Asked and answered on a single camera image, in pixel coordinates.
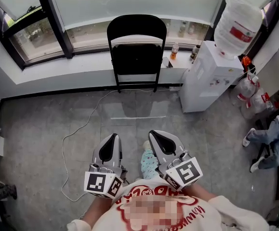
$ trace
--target chair seat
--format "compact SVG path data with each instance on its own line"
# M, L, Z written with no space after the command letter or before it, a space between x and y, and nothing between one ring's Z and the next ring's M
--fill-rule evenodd
M156 44L120 44L112 49L118 75L156 74L162 61L162 48Z

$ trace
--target windowsill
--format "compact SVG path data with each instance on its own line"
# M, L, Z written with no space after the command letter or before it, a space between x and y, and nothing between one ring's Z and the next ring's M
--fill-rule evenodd
M171 51L164 51L164 57L170 57ZM186 69L192 66L189 51L180 51L175 60L170 60L173 68ZM110 52L77 55L72 59L57 59L26 68L15 76L16 84L38 79L50 78L76 73L113 70Z

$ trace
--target chair leg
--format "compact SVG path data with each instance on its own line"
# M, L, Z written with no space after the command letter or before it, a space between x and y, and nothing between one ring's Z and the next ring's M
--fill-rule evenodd
M118 79L118 75L116 73L115 73L115 79L116 79L118 93L121 93L120 85L119 85L119 79Z
M159 83L159 71L157 72L157 77L155 79L155 86L154 86L154 90L153 92L156 92L157 91L157 88L158 88L158 83Z

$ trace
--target white cable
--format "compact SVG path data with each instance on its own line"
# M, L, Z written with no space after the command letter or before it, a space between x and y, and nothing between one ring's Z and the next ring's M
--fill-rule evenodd
M122 90L140 90L140 91L145 91L145 92L153 91L153 90L141 90L141 89L122 89ZM83 193L83 194L82 194L78 199L76 199L76 200L70 199L70 198L63 192L63 187L66 185L66 183L67 183L67 181L68 181L68 178L69 178L68 170L67 170L67 167L66 167L66 158L64 157L64 151L63 151L63 142L64 142L64 140L65 140L67 137L70 137L70 136L74 135L75 133L77 133L78 130L80 130L81 128L84 128L84 127L89 123L90 118L91 118L92 114L96 111L97 107L99 106L100 101L101 101L103 98L107 97L109 94L111 94L111 93L113 93L113 92L115 92L115 91L117 91L117 90L112 90L111 92L107 93L104 97L100 98L100 100L97 102L96 107L94 108L94 110L93 110L92 113L90 114L90 116L89 116L87 122L85 123L85 125L79 127L79 128L76 129L73 133L71 133L71 134L69 134L69 135L66 135L66 136L62 139L62 156L63 156L63 161L64 161L64 167L66 168L67 178L66 178L66 181L64 182L63 186L61 187L61 192L63 193L63 195L64 195L66 198L68 198L68 199L69 199L70 201L72 201L72 202L78 201L78 200L79 200L81 197L83 197L87 192Z

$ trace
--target chair backrest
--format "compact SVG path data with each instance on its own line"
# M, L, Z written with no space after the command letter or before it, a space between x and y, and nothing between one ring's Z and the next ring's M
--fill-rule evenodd
M132 14L115 18L107 28L108 44L115 74L156 74L160 70L167 28L152 15ZM120 44L111 41L128 35L147 35L162 40L162 47L153 43Z

